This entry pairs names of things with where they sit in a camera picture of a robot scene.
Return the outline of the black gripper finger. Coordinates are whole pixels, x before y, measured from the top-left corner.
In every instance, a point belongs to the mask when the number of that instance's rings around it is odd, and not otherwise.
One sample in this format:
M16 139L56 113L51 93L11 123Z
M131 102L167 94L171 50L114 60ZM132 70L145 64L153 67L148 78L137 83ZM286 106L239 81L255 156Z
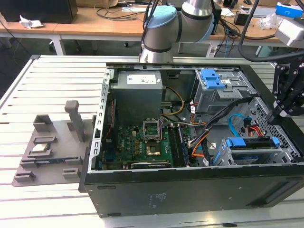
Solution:
M285 66L285 75L281 79L281 107L284 117L304 114L304 63L294 61Z
M281 90L280 90L280 83L282 77L285 75L285 66L283 65L276 65L275 67L275 74L274 74L274 82L273 82L273 90L272 93L275 96L274 101L274 110L269 113L267 116L267 123L269 124L276 124L278 123L278 119L284 117L284 109L281 107Z

